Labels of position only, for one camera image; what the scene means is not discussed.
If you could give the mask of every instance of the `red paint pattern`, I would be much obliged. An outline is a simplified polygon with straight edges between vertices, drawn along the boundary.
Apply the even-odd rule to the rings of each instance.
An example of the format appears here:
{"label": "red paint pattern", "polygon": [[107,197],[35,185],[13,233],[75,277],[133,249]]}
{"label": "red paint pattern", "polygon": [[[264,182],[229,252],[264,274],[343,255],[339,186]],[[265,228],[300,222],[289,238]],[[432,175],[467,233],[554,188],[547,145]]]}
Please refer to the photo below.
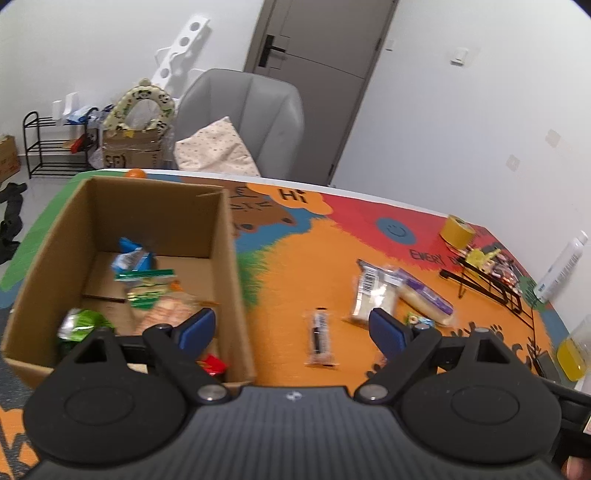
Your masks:
{"label": "red paint pattern", "polygon": [[[446,220],[445,217],[383,203],[367,202],[328,194],[324,194],[323,198],[333,208],[333,213],[327,215],[327,217],[338,223],[344,231],[351,233],[370,247],[384,252],[389,257],[398,258],[426,270],[440,270],[442,268],[452,271],[459,270],[459,267],[454,265],[451,260],[455,257],[454,253],[439,236],[439,232]],[[384,217],[397,220],[406,225],[412,230],[417,240],[416,243],[414,245],[403,245],[384,235],[376,225],[378,219]],[[474,247],[480,248],[498,242],[486,228],[478,225],[472,226],[476,230],[476,238],[473,241]],[[417,260],[411,255],[411,250],[429,255],[440,255],[444,265],[426,260]],[[505,253],[514,258],[506,249]]]}

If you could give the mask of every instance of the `gray door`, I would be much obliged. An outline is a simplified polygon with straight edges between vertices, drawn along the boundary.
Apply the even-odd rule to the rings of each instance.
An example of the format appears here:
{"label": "gray door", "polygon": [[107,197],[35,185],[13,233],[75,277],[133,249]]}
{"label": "gray door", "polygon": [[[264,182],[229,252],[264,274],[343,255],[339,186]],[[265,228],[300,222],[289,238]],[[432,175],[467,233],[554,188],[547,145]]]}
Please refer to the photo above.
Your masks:
{"label": "gray door", "polygon": [[276,1],[263,42],[272,35],[285,53],[271,50],[254,73],[300,91],[306,131],[290,180],[327,183],[393,7],[392,0]]}

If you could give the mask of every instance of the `colorful play mat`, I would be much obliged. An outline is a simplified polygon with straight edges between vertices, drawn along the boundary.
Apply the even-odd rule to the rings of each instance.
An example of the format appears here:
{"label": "colorful play mat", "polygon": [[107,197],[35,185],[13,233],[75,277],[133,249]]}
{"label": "colorful play mat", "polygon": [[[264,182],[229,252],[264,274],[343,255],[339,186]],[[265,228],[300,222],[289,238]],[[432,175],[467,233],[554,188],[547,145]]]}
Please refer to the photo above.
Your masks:
{"label": "colorful play mat", "polygon": [[[79,174],[52,200],[0,283],[1,307],[12,304],[53,220],[77,184],[91,175],[123,173]],[[451,302],[457,323],[441,328],[444,335],[467,336],[474,328],[490,328],[531,367],[534,338],[529,326],[505,306],[474,290],[468,289],[459,299],[459,284],[439,276],[442,268],[460,272],[456,256],[439,236],[444,216],[295,187],[172,172],[150,174],[149,178],[217,184],[230,191],[242,294],[260,385],[346,385],[352,392],[366,380],[379,352],[367,330],[346,321],[356,296],[358,259],[381,267],[402,267]],[[513,258],[486,228],[474,228],[476,247],[502,248]],[[309,315],[318,307],[326,308],[330,315],[336,368],[305,366]],[[395,316],[403,318],[409,311],[410,307],[399,301]],[[534,311],[533,322],[537,348],[554,354],[567,335],[556,311],[551,306]],[[7,369],[1,374],[10,375]],[[3,378],[0,384],[0,389],[5,388]],[[20,407],[26,397],[21,396],[16,403],[12,399],[10,406],[1,405],[0,410],[0,472],[9,478],[35,462],[23,435]]]}

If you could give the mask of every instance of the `light switch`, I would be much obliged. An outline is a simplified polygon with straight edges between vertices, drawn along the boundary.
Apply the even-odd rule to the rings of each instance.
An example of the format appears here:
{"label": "light switch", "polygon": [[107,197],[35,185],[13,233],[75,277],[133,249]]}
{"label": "light switch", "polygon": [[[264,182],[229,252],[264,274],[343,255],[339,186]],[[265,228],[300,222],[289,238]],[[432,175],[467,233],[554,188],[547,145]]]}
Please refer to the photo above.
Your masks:
{"label": "light switch", "polygon": [[456,51],[453,53],[452,63],[456,65],[464,65],[466,63],[467,56],[467,48],[456,48]]}

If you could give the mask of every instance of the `gray armchair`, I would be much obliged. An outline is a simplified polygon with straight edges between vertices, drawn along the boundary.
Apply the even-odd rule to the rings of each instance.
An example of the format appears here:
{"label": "gray armchair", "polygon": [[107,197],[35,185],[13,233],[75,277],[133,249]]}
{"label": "gray armchair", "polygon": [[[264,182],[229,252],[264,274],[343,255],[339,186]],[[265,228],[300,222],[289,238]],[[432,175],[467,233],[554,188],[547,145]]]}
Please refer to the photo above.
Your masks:
{"label": "gray armchair", "polygon": [[289,180],[304,134],[300,94],[289,83],[213,69],[181,98],[175,141],[229,116],[263,177]]}

